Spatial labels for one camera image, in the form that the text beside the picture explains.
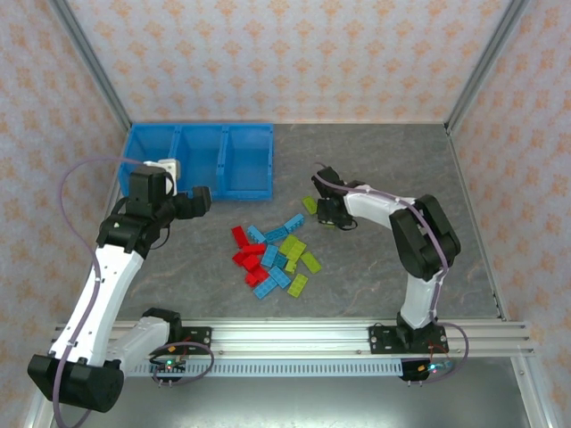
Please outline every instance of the blue plastic container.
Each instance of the blue plastic container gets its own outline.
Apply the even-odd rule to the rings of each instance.
[[[180,192],[207,185],[213,200],[263,201],[272,198],[274,127],[247,124],[133,125],[124,156],[138,161],[176,158]],[[128,175],[134,165],[123,164],[119,182],[128,194]]]

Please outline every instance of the purple cable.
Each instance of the purple cable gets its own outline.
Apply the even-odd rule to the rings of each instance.
[[[75,171],[82,165],[90,162],[98,162],[98,161],[115,161],[115,162],[124,162],[124,163],[133,163],[133,164],[141,164],[142,162],[138,160],[132,160],[127,158],[121,157],[113,157],[113,156],[101,156],[101,157],[94,157],[94,158],[87,158],[84,160],[79,161],[75,165],[69,167],[62,175],[62,178],[58,185],[58,192],[57,192],[57,199],[60,207],[60,212],[62,213],[63,221],[71,230],[71,232],[78,237],[78,239],[83,243],[83,245],[89,251],[91,255],[91,259],[93,261],[93,269],[95,271],[95,285],[93,288],[93,293],[91,294],[91,298],[89,303],[87,304],[86,311],[81,316],[81,319],[78,322],[78,326],[75,328],[73,333],[71,334],[70,340],[68,341],[68,345],[65,347],[65,351],[62,354],[62,358],[57,365],[57,369],[55,370],[55,378],[54,378],[54,390],[53,390],[53,397],[52,397],[52,404],[54,407],[54,418],[55,422],[60,428],[69,428],[68,425],[65,424],[62,418],[62,411],[60,410],[60,388],[62,386],[62,374],[63,368],[65,367],[65,363],[70,356],[72,343],[78,339],[79,333],[81,333],[81,329],[85,325],[87,319],[89,318],[89,314],[95,305],[95,301],[97,300],[97,295],[99,294],[99,288],[101,286],[101,267],[99,266],[99,260],[97,260],[97,256],[95,255],[95,251],[91,248],[91,245],[87,243],[87,241],[79,234],[79,232],[71,225],[70,219],[68,218],[67,214],[65,213],[65,208],[63,207],[63,185],[65,184],[65,180],[69,174]],[[78,428],[81,426],[91,413],[91,410],[88,410],[80,419],[79,421],[73,425],[71,428]]]
[[[316,162],[316,163],[318,163],[318,165],[325,167],[325,165],[323,165],[320,162]],[[333,183],[329,183],[325,179],[321,178],[317,173],[314,174],[313,176],[319,182],[326,185],[327,187],[331,187],[332,189],[342,190],[342,191],[348,192],[348,193],[362,193],[362,194],[373,194],[373,195],[376,194],[378,196],[388,198],[392,201],[400,202],[400,203],[402,203],[402,205],[407,207],[414,214],[414,216],[418,219],[418,221],[420,222],[422,227],[426,230],[426,233],[428,234],[428,237],[430,238],[430,241],[432,242],[432,245],[434,246],[434,249],[436,250],[438,257],[440,258],[440,262],[443,265],[442,272],[436,278],[436,284],[434,286],[434,294],[433,294],[432,301],[430,302],[430,309],[429,309],[430,320],[434,323],[434,325],[439,325],[439,326],[443,326],[443,327],[448,326],[448,327],[452,327],[452,328],[455,328],[456,330],[458,330],[460,332],[460,334],[462,335],[462,337],[464,338],[466,350],[464,352],[464,357],[462,357],[462,360],[450,372],[443,374],[442,376],[437,377],[435,379],[429,379],[427,381],[414,382],[414,383],[423,384],[423,383],[440,382],[440,381],[446,379],[447,377],[450,377],[450,376],[454,375],[455,373],[457,373],[462,368],[462,366],[464,366],[464,364],[466,364],[466,361],[468,359],[468,353],[470,352],[470,345],[469,345],[469,341],[468,341],[468,336],[466,335],[466,332],[464,331],[464,329],[462,327],[460,327],[459,325],[453,324],[453,323],[437,322],[435,317],[434,317],[434,313],[436,311],[436,305],[438,304],[438,298],[440,297],[440,289],[442,287],[442,281],[444,279],[444,276],[448,273],[449,266],[448,266],[448,260],[446,260],[446,256],[444,255],[444,251],[443,251],[442,247],[438,243],[438,240],[436,239],[434,232],[432,231],[432,229],[430,228],[430,226],[428,225],[426,220],[422,217],[422,214],[420,214],[420,212],[418,212],[418,210],[411,203],[404,201],[403,199],[401,199],[398,196],[395,196],[393,194],[390,194],[387,192],[382,192],[382,191],[376,190],[376,189],[365,190],[365,189],[356,189],[356,188],[352,188],[352,187],[345,187],[343,185],[334,185]]]
[[[202,373],[194,376],[194,377],[188,377],[185,379],[181,379],[180,381],[176,381],[174,383],[169,383],[170,386],[179,386],[179,385],[185,385],[187,383],[191,383],[194,381],[198,381],[200,379],[202,379],[203,377],[205,377],[211,370],[212,367],[214,366],[214,354],[212,353],[211,349],[206,346],[203,345],[202,343],[198,343],[198,342],[174,342],[174,343],[167,343],[166,345],[160,346],[159,348],[157,348],[156,350],[154,350],[153,352],[151,352],[152,354],[157,353],[157,351],[159,350],[166,350],[167,348],[170,348],[171,346],[194,346],[196,348],[200,348],[201,350],[205,350],[206,352],[208,352],[208,355],[211,356],[211,364],[206,368],[206,370],[204,370]],[[154,368],[153,370],[153,380],[159,384],[159,386],[161,386],[162,381],[160,379],[157,378],[157,372],[159,371],[159,368],[161,366],[157,366]]]

